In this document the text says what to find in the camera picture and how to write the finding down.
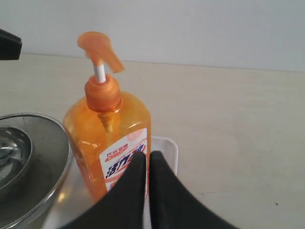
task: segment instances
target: metal mesh strainer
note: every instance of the metal mesh strainer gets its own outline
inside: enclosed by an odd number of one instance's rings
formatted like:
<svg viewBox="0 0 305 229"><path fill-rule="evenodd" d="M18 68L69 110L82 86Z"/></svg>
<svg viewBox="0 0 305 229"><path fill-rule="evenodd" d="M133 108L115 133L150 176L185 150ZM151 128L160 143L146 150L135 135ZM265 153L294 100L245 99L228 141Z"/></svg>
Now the metal mesh strainer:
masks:
<svg viewBox="0 0 305 229"><path fill-rule="evenodd" d="M0 229L25 225L52 203L72 160L62 125L45 115L12 114L0 117L0 127L24 131L35 147L35 158L22 190L0 202Z"/></svg>

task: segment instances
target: white pump stem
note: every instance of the white pump stem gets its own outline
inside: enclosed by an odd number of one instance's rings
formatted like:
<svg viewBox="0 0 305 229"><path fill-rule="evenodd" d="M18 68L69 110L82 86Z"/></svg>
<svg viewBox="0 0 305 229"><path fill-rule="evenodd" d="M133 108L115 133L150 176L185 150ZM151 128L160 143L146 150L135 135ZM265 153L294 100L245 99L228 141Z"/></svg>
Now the white pump stem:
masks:
<svg viewBox="0 0 305 229"><path fill-rule="evenodd" d="M99 83L106 82L106 75L105 75L104 64L102 64L100 66L95 66L93 64L93 67L94 67L94 74L95 74L97 82L99 82Z"/></svg>

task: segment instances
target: white plastic dish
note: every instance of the white plastic dish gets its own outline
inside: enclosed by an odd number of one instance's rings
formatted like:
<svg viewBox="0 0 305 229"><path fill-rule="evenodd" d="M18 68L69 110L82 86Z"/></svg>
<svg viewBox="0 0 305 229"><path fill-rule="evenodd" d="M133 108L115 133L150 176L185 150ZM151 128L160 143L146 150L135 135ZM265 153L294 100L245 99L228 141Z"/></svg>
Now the white plastic dish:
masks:
<svg viewBox="0 0 305 229"><path fill-rule="evenodd" d="M160 150L163 152L164 158L177 174L178 167L178 146L177 144L166 137L152 137L152 151ZM88 210L93 205L85 183L82 179L78 166L75 160L71 164L70 171L61 188L61 192L57 201L52 206L43 229L57 229L68 222L77 218L81 213ZM150 229L150 213L149 200L145 200L144 204L144 229Z"/></svg>

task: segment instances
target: orange plastic bottle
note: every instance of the orange plastic bottle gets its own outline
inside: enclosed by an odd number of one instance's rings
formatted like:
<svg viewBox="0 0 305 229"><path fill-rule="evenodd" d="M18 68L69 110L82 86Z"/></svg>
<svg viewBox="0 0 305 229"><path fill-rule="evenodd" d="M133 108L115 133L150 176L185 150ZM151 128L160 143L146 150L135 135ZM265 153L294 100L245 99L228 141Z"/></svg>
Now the orange plastic bottle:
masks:
<svg viewBox="0 0 305 229"><path fill-rule="evenodd" d="M86 32L78 38L78 45L91 58L95 75L85 85L86 96L67 112L63 123L91 197L97 202L122 175L135 151L149 157L151 116L137 97L121 92L118 82L105 74L104 62L114 73L124 70L105 34Z"/></svg>

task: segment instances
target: white label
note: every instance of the white label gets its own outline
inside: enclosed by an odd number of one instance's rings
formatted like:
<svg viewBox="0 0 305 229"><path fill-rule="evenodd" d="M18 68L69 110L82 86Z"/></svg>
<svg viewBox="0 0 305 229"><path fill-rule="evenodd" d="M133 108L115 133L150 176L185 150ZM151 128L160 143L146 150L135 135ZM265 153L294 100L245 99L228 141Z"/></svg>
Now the white label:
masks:
<svg viewBox="0 0 305 229"><path fill-rule="evenodd" d="M100 154L100 161L104 173L107 191L121 177L129 165L132 155L137 151L147 155L147 129L140 129L121 138L104 152ZM146 185L145 197L147 196L147 168L146 168Z"/></svg>

